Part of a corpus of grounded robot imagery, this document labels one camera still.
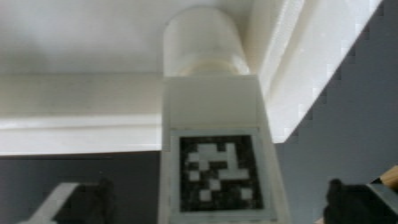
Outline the gripper left finger with black tip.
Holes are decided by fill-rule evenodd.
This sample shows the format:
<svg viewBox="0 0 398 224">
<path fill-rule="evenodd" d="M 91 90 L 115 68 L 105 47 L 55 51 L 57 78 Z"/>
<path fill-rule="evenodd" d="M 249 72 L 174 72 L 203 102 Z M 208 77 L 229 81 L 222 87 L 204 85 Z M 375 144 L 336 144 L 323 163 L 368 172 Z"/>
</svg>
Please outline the gripper left finger with black tip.
<svg viewBox="0 0 398 224">
<path fill-rule="evenodd" d="M 60 183 L 18 224 L 114 224 L 114 216 L 114 184 L 101 179 L 94 183 Z"/>
</svg>

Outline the gripper right finger with black tip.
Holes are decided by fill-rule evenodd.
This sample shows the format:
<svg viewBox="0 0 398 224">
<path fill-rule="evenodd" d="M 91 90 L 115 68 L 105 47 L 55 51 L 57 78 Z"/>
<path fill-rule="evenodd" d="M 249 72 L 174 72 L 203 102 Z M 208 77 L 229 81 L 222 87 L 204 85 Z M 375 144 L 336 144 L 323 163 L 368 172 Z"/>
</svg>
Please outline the gripper right finger with black tip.
<svg viewBox="0 0 398 224">
<path fill-rule="evenodd" d="M 325 224 L 398 224 L 398 215 L 366 185 L 329 182 Z"/>
</svg>

